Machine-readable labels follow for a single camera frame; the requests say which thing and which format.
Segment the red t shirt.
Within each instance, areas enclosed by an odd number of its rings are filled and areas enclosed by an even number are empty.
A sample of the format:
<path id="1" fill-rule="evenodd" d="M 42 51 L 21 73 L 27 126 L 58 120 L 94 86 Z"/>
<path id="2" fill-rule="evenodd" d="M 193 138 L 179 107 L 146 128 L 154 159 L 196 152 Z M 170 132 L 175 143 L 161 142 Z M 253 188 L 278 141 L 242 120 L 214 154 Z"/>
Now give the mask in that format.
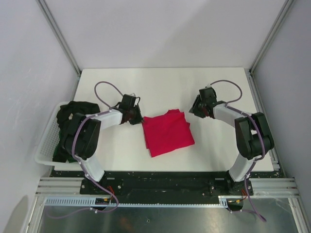
<path id="1" fill-rule="evenodd" d="M 144 117 L 142 127 L 146 148 L 152 158 L 195 144 L 190 123 L 179 109 L 160 116 Z"/>

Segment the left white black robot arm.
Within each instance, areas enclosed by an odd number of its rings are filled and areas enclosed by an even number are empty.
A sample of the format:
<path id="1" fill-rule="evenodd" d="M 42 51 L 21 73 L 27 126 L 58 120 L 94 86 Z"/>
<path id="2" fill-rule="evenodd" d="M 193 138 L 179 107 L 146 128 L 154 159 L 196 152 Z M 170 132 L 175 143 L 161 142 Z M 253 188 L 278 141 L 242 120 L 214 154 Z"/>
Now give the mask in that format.
<path id="1" fill-rule="evenodd" d="M 122 100 L 107 111 L 88 115 L 75 113 L 63 129 L 61 148 L 78 162 L 85 176 L 92 180 L 90 188 L 97 194 L 107 190 L 107 181 L 102 179 L 104 168 L 95 156 L 100 132 L 126 122 L 131 125 L 141 124 L 143 117 L 139 102 L 140 97 L 135 94 L 124 94 Z"/>

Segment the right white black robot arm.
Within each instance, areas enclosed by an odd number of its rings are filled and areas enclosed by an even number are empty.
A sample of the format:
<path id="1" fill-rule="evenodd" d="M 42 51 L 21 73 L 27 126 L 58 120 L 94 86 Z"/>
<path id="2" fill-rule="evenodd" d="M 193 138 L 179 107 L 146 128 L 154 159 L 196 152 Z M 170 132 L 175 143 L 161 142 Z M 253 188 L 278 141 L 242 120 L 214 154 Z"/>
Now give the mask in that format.
<path id="1" fill-rule="evenodd" d="M 249 114 L 218 101 L 215 90 L 209 86 L 199 90 L 190 113 L 200 118 L 210 117 L 234 127 L 238 157 L 226 172 L 224 189 L 237 194 L 249 177 L 255 164 L 262 160 L 275 143 L 267 119 L 262 112 Z"/>

